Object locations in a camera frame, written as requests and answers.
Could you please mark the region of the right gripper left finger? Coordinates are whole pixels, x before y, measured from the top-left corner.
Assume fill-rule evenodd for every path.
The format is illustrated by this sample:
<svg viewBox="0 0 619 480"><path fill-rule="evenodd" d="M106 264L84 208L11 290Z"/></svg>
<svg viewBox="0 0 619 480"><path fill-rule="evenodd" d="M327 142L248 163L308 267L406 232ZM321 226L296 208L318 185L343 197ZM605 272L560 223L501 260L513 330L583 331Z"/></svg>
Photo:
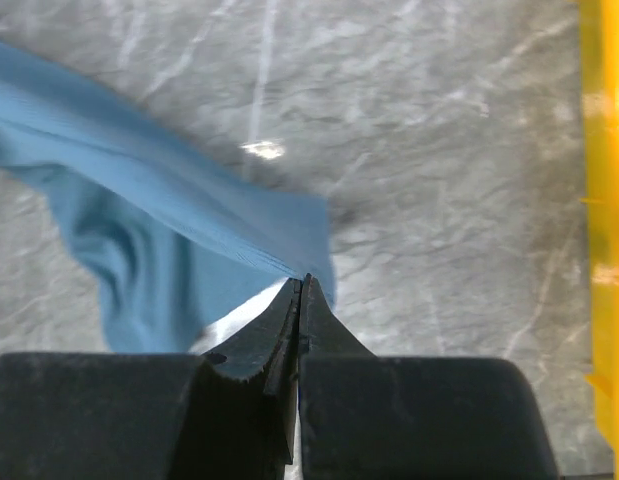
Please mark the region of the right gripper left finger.
<svg viewBox="0 0 619 480"><path fill-rule="evenodd" d="M0 356L0 479L280 479L301 283L205 353Z"/></svg>

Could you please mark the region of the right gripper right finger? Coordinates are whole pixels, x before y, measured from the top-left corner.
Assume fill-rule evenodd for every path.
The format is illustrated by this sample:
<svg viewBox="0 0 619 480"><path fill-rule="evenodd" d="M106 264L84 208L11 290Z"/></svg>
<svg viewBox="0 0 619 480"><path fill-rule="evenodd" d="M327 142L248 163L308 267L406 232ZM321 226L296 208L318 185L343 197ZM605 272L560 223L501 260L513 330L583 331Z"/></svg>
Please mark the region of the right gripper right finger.
<svg viewBox="0 0 619 480"><path fill-rule="evenodd" d="M382 357L302 285L299 414L307 479L555 479L538 404L498 358Z"/></svg>

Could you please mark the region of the blue tank top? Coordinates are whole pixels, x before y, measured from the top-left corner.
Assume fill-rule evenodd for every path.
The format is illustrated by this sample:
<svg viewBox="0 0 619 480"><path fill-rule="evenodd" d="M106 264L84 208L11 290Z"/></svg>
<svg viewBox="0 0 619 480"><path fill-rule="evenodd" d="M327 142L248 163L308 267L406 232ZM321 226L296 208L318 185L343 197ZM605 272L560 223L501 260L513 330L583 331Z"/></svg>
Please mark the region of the blue tank top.
<svg viewBox="0 0 619 480"><path fill-rule="evenodd" d="M42 193L98 281L117 353L185 352L286 278L336 296L326 201L265 189L111 90L0 41L0 169Z"/></svg>

